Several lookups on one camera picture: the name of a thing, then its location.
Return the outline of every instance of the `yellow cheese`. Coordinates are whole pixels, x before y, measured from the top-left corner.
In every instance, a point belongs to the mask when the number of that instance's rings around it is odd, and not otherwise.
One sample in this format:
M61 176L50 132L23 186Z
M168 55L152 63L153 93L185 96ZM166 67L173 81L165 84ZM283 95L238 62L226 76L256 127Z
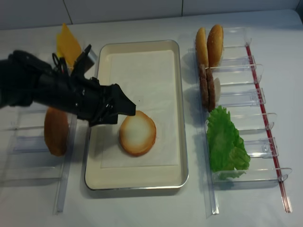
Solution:
M65 23L62 26L61 33L57 35L57 53L65 58L70 67L73 67L74 62L81 54L81 47L77 39Z

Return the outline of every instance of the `robotic arm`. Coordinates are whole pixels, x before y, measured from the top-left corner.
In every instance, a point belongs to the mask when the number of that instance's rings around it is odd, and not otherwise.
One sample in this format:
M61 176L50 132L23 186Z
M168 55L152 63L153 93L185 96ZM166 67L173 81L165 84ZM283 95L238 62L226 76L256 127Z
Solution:
M32 102L77 115L92 127L117 124L118 114L135 115L136 105L118 84L102 86L98 79L86 79L91 46L78 57L71 75L64 58L53 54L51 65L35 56L14 51L0 61L0 108L30 106Z

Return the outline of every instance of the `red stripe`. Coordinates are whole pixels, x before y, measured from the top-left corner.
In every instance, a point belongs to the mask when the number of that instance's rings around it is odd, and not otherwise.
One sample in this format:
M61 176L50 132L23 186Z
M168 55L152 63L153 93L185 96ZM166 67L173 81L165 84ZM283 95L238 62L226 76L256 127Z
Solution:
M247 55L248 56L252 56L251 54L251 51L250 51L250 46L247 44L246 45L246 51L247 51ZM250 58L250 64L254 64L252 58ZM255 86L256 86L256 89L260 88L259 86L259 83L258 83L258 80L257 80L257 73L256 73L256 69L254 66L251 67L251 71L252 71L252 76L254 78L254 81L256 81L255 83ZM259 100L260 100L260 103L262 103L260 105L261 107L261 112L264 114L266 114L266 110L265 110L265 106L263 104L263 100L262 100L262 97L259 96ZM263 120L264 120L264 124L265 126L268 125L268 118L266 115L263 115ZM272 134L271 134L271 130L270 129L267 129L267 136L268 138L272 138ZM276 156L277 152L276 152L276 148L275 146L271 146L271 150L272 150L272 154L273 154L273 160L274 160L274 163L275 163L275 168L280 168L280 164L279 164L279 160L278 160L278 157ZM278 169L276 171L276 174L278 176L278 179L282 178L282 173L281 173L281 170ZM289 204L289 200L287 198L287 194L286 194L286 190L285 190L285 186L284 186L284 182L283 181L279 181L279 186L280 186L280 190L281 190L281 195L282 195L282 201L283 201L283 205L284 205L284 209L287 213L290 213L291 212L291 208L290 208L290 204Z

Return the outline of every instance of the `white tray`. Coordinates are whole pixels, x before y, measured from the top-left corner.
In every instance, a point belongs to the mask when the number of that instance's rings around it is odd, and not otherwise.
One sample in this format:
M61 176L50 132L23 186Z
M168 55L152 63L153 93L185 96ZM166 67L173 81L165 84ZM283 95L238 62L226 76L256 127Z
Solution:
M157 138L146 155L129 157L117 145L116 130L125 116L119 116L117 125L93 127L89 138L86 185L92 190L183 186L188 178L188 166L178 44L174 41L108 44L100 52L98 79L101 85L119 84L126 96L136 104L136 109L142 110L155 121ZM157 88L163 84L167 85L166 91L159 89L158 92ZM161 92L167 92L169 98L160 96ZM163 105L163 99L167 99L169 105ZM171 113L171 119L167 118L167 113ZM165 137L168 131L174 135L172 146L176 148L175 161L159 164L159 160L156 160L157 165L153 165L153 160L146 158L155 158L159 146L161 151L165 151L164 147L169 144Z

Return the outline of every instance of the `lettuce leaf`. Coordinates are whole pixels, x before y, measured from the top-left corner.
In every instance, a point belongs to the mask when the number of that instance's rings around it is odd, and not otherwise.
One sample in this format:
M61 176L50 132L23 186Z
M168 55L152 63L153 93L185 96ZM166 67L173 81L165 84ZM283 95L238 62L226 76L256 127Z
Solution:
M213 172L224 170L247 170L250 157L244 147L244 140L231 122L230 112L221 106L211 111L208 117L207 140L210 153L210 167ZM230 174L226 177L239 177Z

